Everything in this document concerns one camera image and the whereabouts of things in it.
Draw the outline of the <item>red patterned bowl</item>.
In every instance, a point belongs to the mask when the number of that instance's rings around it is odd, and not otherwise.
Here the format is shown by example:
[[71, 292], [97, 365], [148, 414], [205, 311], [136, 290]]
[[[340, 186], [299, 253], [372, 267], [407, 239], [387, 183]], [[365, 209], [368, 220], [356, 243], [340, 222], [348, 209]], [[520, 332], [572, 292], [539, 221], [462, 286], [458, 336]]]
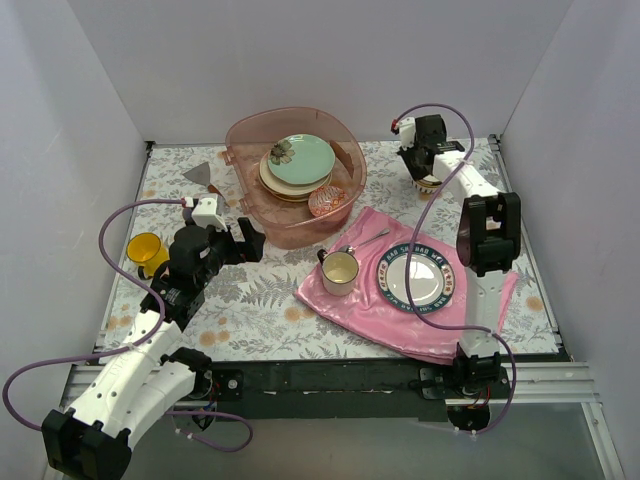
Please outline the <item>red patterned bowl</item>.
[[347, 200], [347, 193], [340, 187], [326, 185], [314, 190], [308, 198], [308, 208], [314, 217], [321, 217], [338, 209]]

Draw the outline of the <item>light green plate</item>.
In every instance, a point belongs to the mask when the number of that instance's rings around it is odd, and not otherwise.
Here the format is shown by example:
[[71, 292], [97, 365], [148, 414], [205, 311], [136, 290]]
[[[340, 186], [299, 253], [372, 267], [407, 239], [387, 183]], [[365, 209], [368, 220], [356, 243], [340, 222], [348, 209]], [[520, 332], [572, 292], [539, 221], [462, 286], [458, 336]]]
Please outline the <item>light green plate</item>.
[[294, 134], [277, 141], [267, 156], [271, 173], [291, 185], [306, 185], [328, 176], [336, 155], [331, 146], [311, 134]]

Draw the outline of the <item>cream and yellow floral plate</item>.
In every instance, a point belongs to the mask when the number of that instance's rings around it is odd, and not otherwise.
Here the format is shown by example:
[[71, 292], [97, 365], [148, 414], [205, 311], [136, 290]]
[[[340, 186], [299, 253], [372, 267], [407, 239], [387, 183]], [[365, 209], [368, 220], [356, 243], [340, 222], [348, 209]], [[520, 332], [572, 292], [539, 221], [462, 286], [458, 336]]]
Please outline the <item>cream and yellow floral plate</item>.
[[306, 203], [312, 194], [312, 192], [305, 192], [302, 194], [281, 193], [267, 187], [264, 187], [264, 190], [272, 196], [290, 203]]

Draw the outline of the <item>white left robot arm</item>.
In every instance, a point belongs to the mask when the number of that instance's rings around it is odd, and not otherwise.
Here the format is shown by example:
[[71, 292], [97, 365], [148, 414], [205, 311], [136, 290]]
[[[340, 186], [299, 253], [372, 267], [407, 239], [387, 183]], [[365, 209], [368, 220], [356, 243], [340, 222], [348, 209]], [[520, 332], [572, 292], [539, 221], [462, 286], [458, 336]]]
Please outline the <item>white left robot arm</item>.
[[219, 223], [189, 223], [152, 277], [124, 350], [114, 355], [64, 411], [41, 426], [49, 465], [75, 479], [119, 479], [134, 446], [179, 400], [216, 402], [234, 370], [217, 370], [204, 353], [172, 345], [203, 305], [204, 290], [226, 265], [259, 262], [264, 234], [238, 220], [243, 238]]

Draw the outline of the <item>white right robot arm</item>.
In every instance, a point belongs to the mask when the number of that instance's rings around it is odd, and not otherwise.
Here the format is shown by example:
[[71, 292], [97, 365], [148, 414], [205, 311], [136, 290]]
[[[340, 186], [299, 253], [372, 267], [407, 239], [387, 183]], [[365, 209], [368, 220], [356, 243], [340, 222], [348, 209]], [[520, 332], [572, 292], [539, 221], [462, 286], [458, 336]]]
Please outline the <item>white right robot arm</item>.
[[475, 397], [501, 380], [500, 341], [496, 338], [507, 276], [521, 250], [521, 201], [501, 192], [469, 162], [471, 151], [447, 139], [443, 118], [407, 117], [396, 123], [399, 155], [416, 181], [428, 176], [460, 203], [456, 238], [465, 268], [465, 320], [445, 388]]

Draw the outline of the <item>pink translucent plastic bin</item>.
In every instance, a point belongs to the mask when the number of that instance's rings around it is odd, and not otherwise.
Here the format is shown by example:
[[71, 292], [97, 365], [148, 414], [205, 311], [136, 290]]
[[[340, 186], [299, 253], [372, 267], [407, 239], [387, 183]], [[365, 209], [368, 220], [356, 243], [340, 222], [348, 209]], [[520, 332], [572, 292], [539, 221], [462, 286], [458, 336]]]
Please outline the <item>pink translucent plastic bin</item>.
[[[276, 141], [287, 134], [307, 133], [327, 141], [337, 154], [331, 183], [346, 192], [336, 210], [315, 217], [307, 203], [277, 198], [259, 181], [259, 163]], [[274, 246], [292, 250], [320, 242], [343, 227], [364, 191], [367, 166], [349, 129], [337, 118], [310, 107], [285, 107], [257, 113], [236, 122], [225, 138], [225, 163], [239, 179], [243, 212], [263, 228]]]

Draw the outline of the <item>yellow enamel mug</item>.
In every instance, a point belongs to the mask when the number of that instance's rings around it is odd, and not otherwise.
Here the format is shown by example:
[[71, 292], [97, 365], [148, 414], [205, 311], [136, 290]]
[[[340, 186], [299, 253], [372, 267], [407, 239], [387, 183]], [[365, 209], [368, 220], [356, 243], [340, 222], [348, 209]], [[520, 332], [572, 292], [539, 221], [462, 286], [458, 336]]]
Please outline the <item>yellow enamel mug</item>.
[[141, 280], [152, 278], [158, 268], [169, 260], [169, 252], [161, 238], [150, 232], [133, 237], [127, 245], [126, 254], [137, 266]]

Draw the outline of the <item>cream enamel mug black rim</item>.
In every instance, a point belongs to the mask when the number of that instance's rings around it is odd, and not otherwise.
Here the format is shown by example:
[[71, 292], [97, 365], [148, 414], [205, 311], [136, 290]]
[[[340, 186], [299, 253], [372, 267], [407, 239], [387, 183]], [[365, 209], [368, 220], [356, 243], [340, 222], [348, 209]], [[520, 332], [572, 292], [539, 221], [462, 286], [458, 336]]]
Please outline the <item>cream enamel mug black rim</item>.
[[325, 290], [333, 296], [349, 295], [355, 288], [359, 274], [359, 263], [355, 256], [348, 252], [329, 253], [321, 249], [317, 257]]

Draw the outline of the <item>pink satin cloth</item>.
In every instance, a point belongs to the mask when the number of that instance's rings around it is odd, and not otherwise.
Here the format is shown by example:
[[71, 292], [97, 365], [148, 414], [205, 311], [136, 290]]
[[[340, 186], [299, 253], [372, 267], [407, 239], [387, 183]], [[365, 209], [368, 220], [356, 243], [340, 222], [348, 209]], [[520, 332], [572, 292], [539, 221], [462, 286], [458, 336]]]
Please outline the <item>pink satin cloth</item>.
[[322, 283], [321, 267], [316, 266], [295, 296], [321, 317], [367, 340], [410, 358], [450, 365], [460, 333], [432, 328], [414, 313], [395, 308], [377, 285], [376, 267], [381, 256], [392, 246], [408, 242], [413, 233], [411, 227], [366, 207], [331, 250], [357, 245], [385, 228], [390, 230], [389, 234], [355, 252], [359, 274], [351, 293], [346, 296], [328, 293]]

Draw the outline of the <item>silver spoon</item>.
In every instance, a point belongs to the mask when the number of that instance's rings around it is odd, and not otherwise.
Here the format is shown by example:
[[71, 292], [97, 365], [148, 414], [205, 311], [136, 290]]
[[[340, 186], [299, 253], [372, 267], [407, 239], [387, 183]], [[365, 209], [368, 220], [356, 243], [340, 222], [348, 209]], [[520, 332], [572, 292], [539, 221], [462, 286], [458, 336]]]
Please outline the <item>silver spoon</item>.
[[385, 228], [385, 229], [379, 231], [377, 234], [371, 236], [370, 238], [368, 238], [368, 239], [366, 239], [366, 240], [364, 240], [364, 241], [362, 241], [362, 242], [360, 242], [360, 243], [358, 243], [356, 245], [344, 245], [339, 249], [339, 251], [343, 252], [343, 253], [353, 254], [357, 248], [359, 248], [361, 246], [364, 246], [364, 245], [366, 245], [366, 244], [368, 244], [370, 242], [373, 242], [373, 241], [375, 241], [375, 240], [377, 240], [377, 239], [379, 239], [379, 238], [381, 238], [381, 237], [383, 237], [383, 236], [385, 236], [385, 235], [387, 235], [389, 233], [390, 233], [390, 229], [389, 228]]

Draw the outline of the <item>green rimmed white plate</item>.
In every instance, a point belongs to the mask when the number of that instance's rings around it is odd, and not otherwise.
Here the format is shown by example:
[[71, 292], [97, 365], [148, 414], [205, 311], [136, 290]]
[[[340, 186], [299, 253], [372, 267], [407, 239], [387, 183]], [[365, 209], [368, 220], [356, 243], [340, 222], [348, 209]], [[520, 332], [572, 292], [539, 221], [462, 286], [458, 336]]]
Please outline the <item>green rimmed white plate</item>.
[[[409, 244], [402, 243], [387, 250], [376, 268], [378, 289], [396, 309], [411, 313], [405, 285]], [[418, 311], [426, 315], [446, 307], [456, 286], [452, 265], [432, 247], [416, 243], [409, 266], [409, 288]]]

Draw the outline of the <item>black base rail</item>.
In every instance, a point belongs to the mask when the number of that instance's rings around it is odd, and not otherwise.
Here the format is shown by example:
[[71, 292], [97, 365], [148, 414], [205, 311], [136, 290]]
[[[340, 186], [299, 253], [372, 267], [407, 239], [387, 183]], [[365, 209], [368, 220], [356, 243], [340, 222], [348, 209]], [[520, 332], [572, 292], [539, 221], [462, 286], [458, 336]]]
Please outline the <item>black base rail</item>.
[[447, 420], [451, 369], [407, 358], [220, 363], [214, 399], [246, 419]]

